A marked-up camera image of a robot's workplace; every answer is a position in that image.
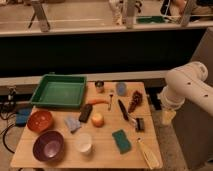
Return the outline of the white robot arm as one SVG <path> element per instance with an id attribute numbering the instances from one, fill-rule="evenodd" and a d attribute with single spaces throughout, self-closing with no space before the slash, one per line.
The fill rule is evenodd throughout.
<path id="1" fill-rule="evenodd" d="M 170 125 L 185 100 L 188 99 L 213 116 L 213 87 L 205 83 L 207 67 L 193 61 L 166 73 L 166 86 L 159 99 L 162 104 L 162 124 Z"/>

